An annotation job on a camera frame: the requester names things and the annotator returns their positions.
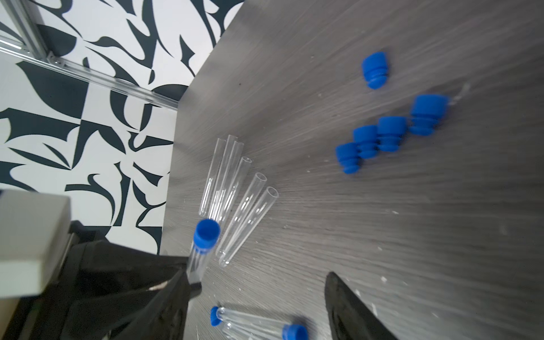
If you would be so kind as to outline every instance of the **gray wooden table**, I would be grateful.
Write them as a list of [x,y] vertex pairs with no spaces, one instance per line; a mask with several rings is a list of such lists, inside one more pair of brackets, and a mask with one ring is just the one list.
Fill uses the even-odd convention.
[[[245,142],[280,198],[227,269],[210,263],[185,339],[221,339],[219,303],[328,339],[329,271],[400,340],[542,339],[543,14],[539,0],[246,0],[180,102],[162,253],[188,253],[218,137]],[[360,63],[379,50],[391,76],[372,91]],[[434,135],[342,173],[334,149],[354,128],[465,83]]]

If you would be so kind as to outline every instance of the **empty test tube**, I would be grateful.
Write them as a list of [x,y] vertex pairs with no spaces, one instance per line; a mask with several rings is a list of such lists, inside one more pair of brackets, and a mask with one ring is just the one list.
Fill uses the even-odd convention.
[[273,187],[267,187],[259,200],[251,208],[246,218],[238,226],[234,226],[232,237],[230,240],[226,240],[226,249],[223,255],[219,259],[219,264],[222,267],[226,267],[232,261],[232,258],[240,249],[245,240],[249,237],[253,229],[259,224],[259,222],[266,215],[268,210],[272,207],[274,202],[280,194]]
[[[221,222],[225,220],[225,208],[226,208],[226,203],[227,203],[227,197],[230,195],[231,193],[231,189],[232,189],[232,181],[234,180],[235,176],[236,176],[236,171],[238,170],[238,167],[237,165],[239,165],[239,162],[240,162],[240,157],[242,156],[242,149],[244,148],[244,143],[240,143],[238,141],[235,141],[234,142],[234,146],[232,147],[232,152],[231,152],[231,165],[229,166],[228,168],[228,172],[227,174],[225,175],[225,182],[223,183],[223,186],[222,186],[222,192],[221,192],[221,205],[219,206],[219,210],[218,210],[218,213],[217,213],[217,216],[216,216],[216,221],[219,223],[219,225],[221,225]],[[243,164],[243,166],[247,166],[248,169],[249,169],[249,166],[251,165],[250,164]]]
[[224,254],[225,248],[228,244],[228,240],[232,236],[232,232],[235,229],[234,226],[240,225],[240,223],[246,217],[249,209],[251,209],[253,203],[255,203],[255,201],[257,200],[257,197],[261,193],[261,190],[264,188],[266,182],[266,176],[264,176],[260,172],[256,173],[255,176],[253,176],[253,179],[251,180],[248,189],[245,191],[245,194],[242,197],[238,208],[236,209],[231,221],[228,223],[228,226],[223,233],[223,236],[221,237],[221,240],[219,241],[219,245],[215,250],[215,254],[217,256],[221,257]]
[[217,243],[221,229],[214,220],[202,220],[196,225],[193,244],[187,263],[189,283],[201,282],[212,249]]
[[250,160],[248,157],[242,157],[240,159],[240,162],[238,163],[238,166],[236,167],[236,171],[234,172],[234,176],[232,177],[232,181],[225,191],[226,192],[225,199],[224,199],[225,203],[223,206],[222,214],[218,217],[218,221],[217,221],[220,226],[223,226],[226,219],[228,218],[228,215],[231,212],[234,200],[236,199],[236,196],[238,196],[238,192],[240,191],[242,182],[244,182],[245,176],[248,174],[249,168],[252,163],[253,161]]
[[206,183],[204,186],[204,193],[202,194],[202,201],[200,202],[199,215],[206,216],[208,212],[208,206],[210,200],[213,196],[213,187],[215,185],[215,180],[217,179],[217,173],[219,171],[219,166],[221,165],[221,160],[223,158],[223,153],[225,152],[225,145],[227,141],[224,139],[217,139],[215,143],[215,149],[213,151],[212,163],[209,166],[208,177],[206,178]]
[[254,336],[254,339],[308,339],[308,332],[302,325],[293,325],[279,320],[230,310],[225,307],[213,307],[210,312],[210,323],[216,327],[223,322],[226,324],[225,328],[232,328],[236,334],[242,334],[242,336],[249,333],[250,336]]
[[234,326],[232,323],[221,323],[221,332],[228,340],[270,340],[270,337],[258,336],[250,331]]
[[228,136],[221,165],[219,166],[217,180],[215,181],[212,203],[208,212],[208,218],[215,221],[217,221],[218,217],[222,214],[226,187],[230,184],[234,171],[236,170],[236,164],[242,155],[244,144],[236,140],[237,138],[235,136]]

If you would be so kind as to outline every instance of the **blue cap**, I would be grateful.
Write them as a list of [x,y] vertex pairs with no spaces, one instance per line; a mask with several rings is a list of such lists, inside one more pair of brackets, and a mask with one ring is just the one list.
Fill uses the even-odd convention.
[[357,158],[357,144],[347,143],[338,145],[336,147],[336,158],[339,162],[352,158]]
[[446,114],[449,98],[442,95],[417,96],[412,106],[412,122],[410,132],[428,136],[433,133],[434,127]]
[[406,133],[406,118],[399,116],[382,117],[378,121],[378,149],[395,152],[399,149],[400,138]]
[[285,325],[281,337],[283,340],[308,340],[308,331],[302,325]]
[[365,125],[353,130],[353,140],[355,143],[376,143],[378,140],[378,127],[375,125]]
[[353,130],[353,140],[357,143],[359,157],[368,159],[376,156],[378,151],[378,127],[376,125],[365,125]]
[[417,96],[412,106],[412,116],[441,119],[448,109],[449,98],[442,95]]
[[193,242],[198,248],[209,250],[215,246],[220,233],[221,228],[217,222],[209,219],[202,220],[196,225]]
[[396,135],[398,137],[406,133],[406,117],[390,116],[382,117],[378,121],[378,137],[383,135]]
[[209,322],[212,324],[212,326],[216,327],[219,326],[223,322],[223,320],[219,319],[217,317],[217,310],[219,309],[218,306],[215,306],[212,308],[212,310],[209,313]]
[[353,174],[359,170],[357,143],[347,143],[336,147],[336,158],[344,167],[345,174]]
[[369,55],[361,65],[363,77],[367,81],[368,87],[373,90],[379,89],[387,81],[389,67],[384,52],[376,52]]

